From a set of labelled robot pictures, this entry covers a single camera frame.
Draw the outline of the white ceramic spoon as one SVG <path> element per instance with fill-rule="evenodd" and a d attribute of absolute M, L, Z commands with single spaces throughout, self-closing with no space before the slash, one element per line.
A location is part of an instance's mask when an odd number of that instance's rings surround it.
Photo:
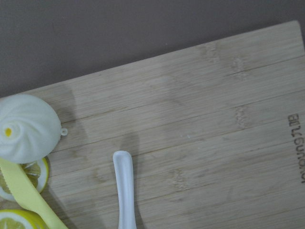
<path fill-rule="evenodd" d="M 119 201 L 120 229 L 135 229 L 134 182 L 132 156 L 127 151 L 116 151 L 113 154 Z"/>

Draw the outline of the bamboo cutting board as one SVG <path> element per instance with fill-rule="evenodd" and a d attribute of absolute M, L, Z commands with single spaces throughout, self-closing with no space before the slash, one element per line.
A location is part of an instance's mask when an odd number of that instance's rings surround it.
<path fill-rule="evenodd" d="M 140 229 L 305 226 L 305 50 L 297 21 L 33 89 L 68 129 L 43 197 L 71 229 L 118 227 L 112 155 Z"/>

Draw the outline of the white steamed bun toy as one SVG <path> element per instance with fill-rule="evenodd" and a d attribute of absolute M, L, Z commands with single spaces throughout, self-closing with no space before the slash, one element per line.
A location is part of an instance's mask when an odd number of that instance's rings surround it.
<path fill-rule="evenodd" d="M 0 101 L 0 156 L 17 164 L 47 156 L 68 130 L 44 100 L 16 94 Z"/>

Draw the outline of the lemon slice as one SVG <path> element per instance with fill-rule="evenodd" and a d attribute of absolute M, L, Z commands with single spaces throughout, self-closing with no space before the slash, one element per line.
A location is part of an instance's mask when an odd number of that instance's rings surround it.
<path fill-rule="evenodd" d="M 47 158 L 21 164 L 21 167 L 37 191 L 41 193 L 44 190 L 49 177 Z M 2 171 L 0 172 L 0 197 L 8 201 L 16 201 L 6 184 Z"/>

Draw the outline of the yellow plastic knife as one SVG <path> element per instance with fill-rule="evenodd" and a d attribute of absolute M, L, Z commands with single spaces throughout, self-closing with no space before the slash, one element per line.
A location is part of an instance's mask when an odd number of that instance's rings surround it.
<path fill-rule="evenodd" d="M 1 158 L 0 169 L 9 190 L 22 208 L 37 213 L 50 229 L 67 228 L 34 187 L 21 165 Z"/>

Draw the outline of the lemon half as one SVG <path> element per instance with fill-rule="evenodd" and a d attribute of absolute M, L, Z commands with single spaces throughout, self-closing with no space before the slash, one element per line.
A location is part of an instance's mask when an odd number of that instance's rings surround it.
<path fill-rule="evenodd" d="M 1 229 L 48 229 L 36 213 L 25 210 L 6 209 L 0 211 Z"/>

